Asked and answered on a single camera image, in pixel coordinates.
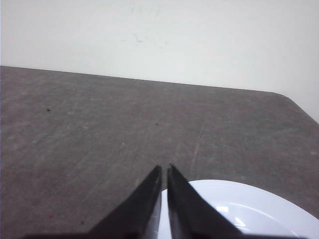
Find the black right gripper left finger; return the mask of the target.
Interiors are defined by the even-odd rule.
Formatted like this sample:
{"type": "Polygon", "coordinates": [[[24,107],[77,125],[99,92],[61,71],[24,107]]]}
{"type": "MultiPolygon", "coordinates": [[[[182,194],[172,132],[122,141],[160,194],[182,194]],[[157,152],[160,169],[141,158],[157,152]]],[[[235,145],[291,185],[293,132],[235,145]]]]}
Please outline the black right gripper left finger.
{"type": "Polygon", "coordinates": [[[132,194],[85,233],[26,235],[25,239],[155,239],[161,208],[161,167],[156,166],[132,194]]]}

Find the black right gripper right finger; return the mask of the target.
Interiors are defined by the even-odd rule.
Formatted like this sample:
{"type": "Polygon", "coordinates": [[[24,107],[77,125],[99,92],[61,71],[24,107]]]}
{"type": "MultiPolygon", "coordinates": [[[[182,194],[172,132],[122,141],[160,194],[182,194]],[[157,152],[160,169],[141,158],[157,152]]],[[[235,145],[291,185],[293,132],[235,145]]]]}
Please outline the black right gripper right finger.
{"type": "Polygon", "coordinates": [[[167,170],[167,204],[173,239],[246,239],[211,207],[174,166],[167,170]]]}

